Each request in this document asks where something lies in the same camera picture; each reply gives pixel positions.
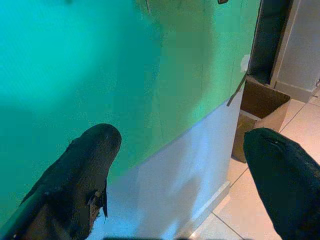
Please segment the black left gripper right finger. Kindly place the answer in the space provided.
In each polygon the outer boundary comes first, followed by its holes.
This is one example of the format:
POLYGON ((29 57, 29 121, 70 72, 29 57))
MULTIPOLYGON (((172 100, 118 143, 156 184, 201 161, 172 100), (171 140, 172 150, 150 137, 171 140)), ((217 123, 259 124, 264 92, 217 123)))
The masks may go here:
POLYGON ((297 142, 270 129, 244 135, 258 195, 283 240, 320 238, 320 165, 297 142))

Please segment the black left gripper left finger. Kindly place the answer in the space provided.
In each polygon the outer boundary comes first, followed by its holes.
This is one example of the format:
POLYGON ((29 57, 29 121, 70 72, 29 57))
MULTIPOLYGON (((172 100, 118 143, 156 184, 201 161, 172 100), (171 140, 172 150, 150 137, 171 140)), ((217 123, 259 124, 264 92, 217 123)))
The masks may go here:
POLYGON ((1 227, 3 240, 85 240, 107 213, 107 177, 122 136, 99 123, 75 138, 1 227))

